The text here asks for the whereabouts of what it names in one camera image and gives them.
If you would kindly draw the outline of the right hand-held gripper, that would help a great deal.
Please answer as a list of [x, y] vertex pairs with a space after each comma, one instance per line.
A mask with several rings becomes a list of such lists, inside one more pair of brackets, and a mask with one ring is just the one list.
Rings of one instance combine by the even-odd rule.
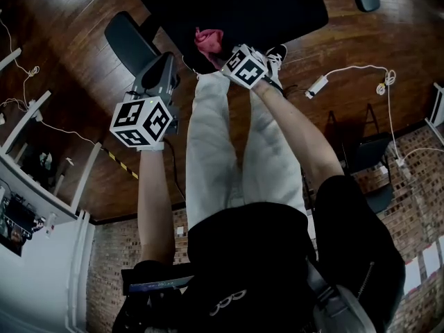
[[252, 89], [268, 74], [266, 57], [246, 44], [236, 46], [221, 73], [236, 84]]

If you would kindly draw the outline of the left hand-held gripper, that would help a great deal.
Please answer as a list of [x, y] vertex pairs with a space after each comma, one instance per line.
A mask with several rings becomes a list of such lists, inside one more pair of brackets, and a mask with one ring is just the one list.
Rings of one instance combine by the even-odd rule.
[[151, 61], [136, 76], [133, 89], [117, 104], [110, 132], [128, 148], [162, 150], [164, 136], [179, 131], [178, 109], [172, 100], [178, 83], [172, 52]]

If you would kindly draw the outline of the pink cloth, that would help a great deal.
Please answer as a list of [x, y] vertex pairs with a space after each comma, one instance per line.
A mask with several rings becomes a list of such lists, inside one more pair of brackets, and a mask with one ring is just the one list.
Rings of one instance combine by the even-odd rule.
[[223, 31], [219, 29], [200, 30], [196, 27], [194, 44], [198, 51], [202, 53], [217, 69], [219, 62], [217, 56], [223, 52], [222, 47]]

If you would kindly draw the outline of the black office chair seat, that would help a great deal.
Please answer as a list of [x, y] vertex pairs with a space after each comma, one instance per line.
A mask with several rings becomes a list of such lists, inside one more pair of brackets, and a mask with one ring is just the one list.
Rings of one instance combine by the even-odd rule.
[[215, 68], [198, 51], [196, 31], [219, 29], [230, 49], [247, 44], [267, 51], [324, 27], [323, 0], [141, 0], [181, 52], [187, 65], [200, 74]]

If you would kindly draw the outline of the person's left forearm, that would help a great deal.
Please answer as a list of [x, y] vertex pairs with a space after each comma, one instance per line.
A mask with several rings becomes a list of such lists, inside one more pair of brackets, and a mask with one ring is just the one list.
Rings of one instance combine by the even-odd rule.
[[140, 153], [137, 225], [141, 260], [172, 265], [176, 252], [173, 212], [161, 151]]

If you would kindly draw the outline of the person's right forearm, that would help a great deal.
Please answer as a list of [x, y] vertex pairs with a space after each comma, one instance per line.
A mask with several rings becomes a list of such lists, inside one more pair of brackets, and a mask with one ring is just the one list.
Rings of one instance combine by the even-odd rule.
[[252, 88], [276, 120], [284, 138], [315, 188], [342, 176], [343, 168], [323, 133], [272, 85], [261, 80]]

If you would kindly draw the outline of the black white sneaker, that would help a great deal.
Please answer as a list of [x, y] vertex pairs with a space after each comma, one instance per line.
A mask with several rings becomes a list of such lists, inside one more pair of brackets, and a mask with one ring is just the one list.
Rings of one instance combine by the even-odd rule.
[[284, 62], [286, 56], [287, 47], [284, 44], [275, 46], [266, 52], [268, 66], [270, 67], [272, 77], [278, 77], [282, 63]]

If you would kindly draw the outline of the white power adapter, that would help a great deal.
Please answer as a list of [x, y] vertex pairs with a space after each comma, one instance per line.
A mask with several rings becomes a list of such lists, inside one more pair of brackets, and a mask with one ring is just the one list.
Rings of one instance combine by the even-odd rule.
[[305, 96], [309, 99], [312, 99], [317, 93], [319, 93], [324, 86], [328, 83], [328, 79], [326, 76], [320, 76], [305, 92]]

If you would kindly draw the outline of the person's grey trousers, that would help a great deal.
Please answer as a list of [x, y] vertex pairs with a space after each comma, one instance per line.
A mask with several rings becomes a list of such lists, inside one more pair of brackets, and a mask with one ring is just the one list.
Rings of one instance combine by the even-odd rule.
[[251, 118], [243, 164], [230, 140], [228, 90], [221, 72], [198, 77], [187, 133], [186, 204], [189, 233], [253, 215], [267, 228], [306, 233], [301, 166], [277, 121], [250, 93]]

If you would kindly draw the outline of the black yellow striped tape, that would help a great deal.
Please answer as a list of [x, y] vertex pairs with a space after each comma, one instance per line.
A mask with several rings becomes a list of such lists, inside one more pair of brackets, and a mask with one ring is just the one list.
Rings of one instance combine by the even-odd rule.
[[102, 151], [104, 151], [114, 162], [116, 162], [124, 171], [126, 171], [127, 173], [129, 173], [132, 177], [134, 177], [135, 179], [139, 179], [139, 176], [132, 170], [130, 169], [127, 165], [125, 165], [121, 160], [119, 160], [113, 153], [111, 153], [108, 149], [106, 148], [101, 148]]

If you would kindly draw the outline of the white desk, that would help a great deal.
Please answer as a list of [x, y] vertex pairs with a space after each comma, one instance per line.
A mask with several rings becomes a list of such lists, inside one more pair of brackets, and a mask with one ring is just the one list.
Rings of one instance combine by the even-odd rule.
[[0, 71], [7, 67], [11, 62], [15, 61], [22, 53], [21, 48], [17, 48], [7, 55], [3, 60], [0, 60]]
[[38, 214], [43, 215], [47, 219], [50, 219], [51, 214], [55, 214], [55, 219], [53, 221], [55, 225], [78, 219], [90, 221], [90, 213], [80, 208], [80, 199], [85, 190], [94, 162], [101, 150], [101, 143], [95, 143], [86, 165], [84, 166], [82, 176], [80, 177], [74, 197], [70, 204], [63, 202], [58, 197], [45, 190], [29, 175], [22, 171], [16, 161], [6, 153], [10, 150], [26, 124], [31, 120], [34, 114], [40, 110], [40, 107], [50, 96], [51, 92], [46, 91], [37, 101], [31, 103], [31, 106], [10, 132], [5, 142], [0, 145], [0, 170], [5, 170], [10, 188], [19, 193], [19, 195], [23, 196], [31, 205], [33, 205]]

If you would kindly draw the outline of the person's black shirt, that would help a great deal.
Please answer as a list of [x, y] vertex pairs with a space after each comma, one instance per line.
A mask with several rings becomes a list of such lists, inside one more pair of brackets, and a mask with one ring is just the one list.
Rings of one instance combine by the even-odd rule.
[[138, 263], [141, 278], [194, 277], [186, 287], [134, 293], [112, 333], [313, 333], [316, 298], [307, 260], [330, 284], [351, 291], [377, 333], [386, 333], [400, 304], [405, 264], [390, 232], [349, 176], [318, 189], [314, 239], [253, 215], [234, 224], [188, 233], [186, 266]]

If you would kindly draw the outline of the small black monitor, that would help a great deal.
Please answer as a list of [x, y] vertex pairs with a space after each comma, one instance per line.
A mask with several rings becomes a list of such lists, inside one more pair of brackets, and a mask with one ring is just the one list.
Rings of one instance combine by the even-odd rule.
[[123, 280], [123, 294], [125, 296], [134, 293], [150, 293], [152, 291], [163, 291], [167, 289], [181, 289], [186, 287], [194, 277], [186, 274], [173, 274], [166, 279], [158, 280], [149, 277], [140, 277], [134, 270], [125, 269], [121, 271]]

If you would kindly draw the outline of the grey crossbody bag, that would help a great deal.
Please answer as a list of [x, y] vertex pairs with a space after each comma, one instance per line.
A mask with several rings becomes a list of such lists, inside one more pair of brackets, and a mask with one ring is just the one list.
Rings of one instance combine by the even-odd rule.
[[316, 298], [313, 319], [318, 333], [376, 333], [371, 319], [351, 291], [330, 285], [309, 260], [307, 284]]

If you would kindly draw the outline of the white paper sheet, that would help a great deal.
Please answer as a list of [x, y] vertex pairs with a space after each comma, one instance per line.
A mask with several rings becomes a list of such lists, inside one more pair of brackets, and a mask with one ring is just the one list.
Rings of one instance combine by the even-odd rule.
[[414, 257], [411, 261], [406, 263], [405, 273], [404, 294], [408, 295], [410, 292], [416, 290], [421, 284], [418, 257]]
[[427, 278], [430, 278], [441, 267], [436, 242], [433, 242], [423, 250], [422, 257], [425, 264]]

